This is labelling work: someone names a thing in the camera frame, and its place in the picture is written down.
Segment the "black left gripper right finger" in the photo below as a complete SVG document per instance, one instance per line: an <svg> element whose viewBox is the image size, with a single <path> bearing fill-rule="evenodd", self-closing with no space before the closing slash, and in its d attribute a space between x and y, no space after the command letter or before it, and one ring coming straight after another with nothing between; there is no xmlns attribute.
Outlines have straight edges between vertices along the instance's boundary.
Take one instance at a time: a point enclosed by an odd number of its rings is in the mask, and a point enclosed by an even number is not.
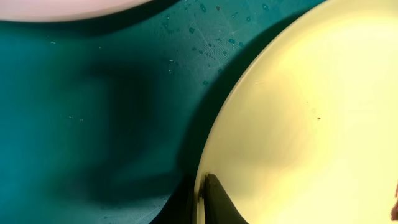
<svg viewBox="0 0 398 224"><path fill-rule="evenodd" d="M248 224L214 174L208 174L201 191L206 224Z"/></svg>

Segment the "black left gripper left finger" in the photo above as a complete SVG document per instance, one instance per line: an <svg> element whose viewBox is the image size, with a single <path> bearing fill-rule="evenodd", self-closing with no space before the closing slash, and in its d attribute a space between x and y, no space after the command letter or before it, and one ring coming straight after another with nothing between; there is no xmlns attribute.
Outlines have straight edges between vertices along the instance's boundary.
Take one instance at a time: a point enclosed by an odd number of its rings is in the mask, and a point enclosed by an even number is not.
<svg viewBox="0 0 398 224"><path fill-rule="evenodd" d="M195 180L185 176L150 224L192 224Z"/></svg>

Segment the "yellow plate with sauce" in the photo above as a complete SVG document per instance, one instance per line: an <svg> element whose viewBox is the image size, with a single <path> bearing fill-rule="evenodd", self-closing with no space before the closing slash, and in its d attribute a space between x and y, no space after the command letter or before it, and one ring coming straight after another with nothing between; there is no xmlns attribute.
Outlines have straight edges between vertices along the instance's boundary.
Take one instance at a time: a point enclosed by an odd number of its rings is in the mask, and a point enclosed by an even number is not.
<svg viewBox="0 0 398 224"><path fill-rule="evenodd" d="M397 1L325 1L254 59L206 141L249 223L391 223L397 202Z"/></svg>

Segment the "white plate with sauce streak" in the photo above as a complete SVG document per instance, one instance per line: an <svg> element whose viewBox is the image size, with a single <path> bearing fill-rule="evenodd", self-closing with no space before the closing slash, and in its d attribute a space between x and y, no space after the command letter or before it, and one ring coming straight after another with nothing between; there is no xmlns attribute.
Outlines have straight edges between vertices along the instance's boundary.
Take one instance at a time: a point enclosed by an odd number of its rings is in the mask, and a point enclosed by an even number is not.
<svg viewBox="0 0 398 224"><path fill-rule="evenodd" d="M1 20L63 22L106 16L150 0L1 0Z"/></svg>

